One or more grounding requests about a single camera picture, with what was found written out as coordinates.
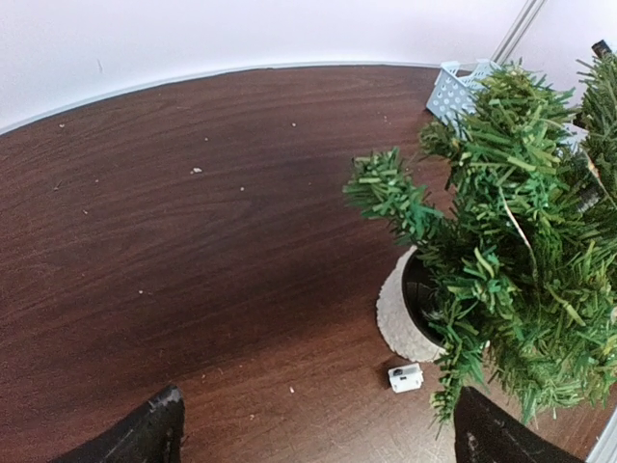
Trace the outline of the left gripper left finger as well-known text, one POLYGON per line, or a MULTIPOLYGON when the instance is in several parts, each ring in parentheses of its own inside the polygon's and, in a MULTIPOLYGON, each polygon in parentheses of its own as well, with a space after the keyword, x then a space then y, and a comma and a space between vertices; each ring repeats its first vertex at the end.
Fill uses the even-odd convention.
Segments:
POLYGON ((185 405, 170 385, 90 441, 55 462, 179 462, 185 405))

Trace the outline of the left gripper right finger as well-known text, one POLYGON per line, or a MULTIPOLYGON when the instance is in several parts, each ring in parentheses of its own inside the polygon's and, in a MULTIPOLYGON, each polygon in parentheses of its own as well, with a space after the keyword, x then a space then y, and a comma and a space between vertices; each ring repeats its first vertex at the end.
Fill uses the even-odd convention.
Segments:
POLYGON ((581 461, 526 428, 474 387, 462 389, 453 418, 458 462, 581 461))

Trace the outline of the white battery box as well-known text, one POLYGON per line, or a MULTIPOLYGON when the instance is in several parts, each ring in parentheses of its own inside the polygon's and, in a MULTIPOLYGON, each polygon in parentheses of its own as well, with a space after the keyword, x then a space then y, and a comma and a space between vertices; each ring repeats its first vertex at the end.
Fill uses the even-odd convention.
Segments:
POLYGON ((423 371, 418 363, 390 368, 388 378, 396 394, 419 390, 423 384, 423 371))

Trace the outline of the small green christmas tree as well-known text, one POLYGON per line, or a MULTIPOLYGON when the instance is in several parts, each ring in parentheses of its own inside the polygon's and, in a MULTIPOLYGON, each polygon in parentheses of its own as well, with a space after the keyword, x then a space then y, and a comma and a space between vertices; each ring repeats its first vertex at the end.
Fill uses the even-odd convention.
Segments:
POLYGON ((450 350, 432 406, 449 422, 462 389, 490 368, 528 422, 607 399, 616 381, 616 57, 581 75, 570 128, 576 152, 536 168, 445 159, 445 214, 413 182, 398 149, 353 162, 343 191, 368 219, 417 247, 436 285, 450 350))

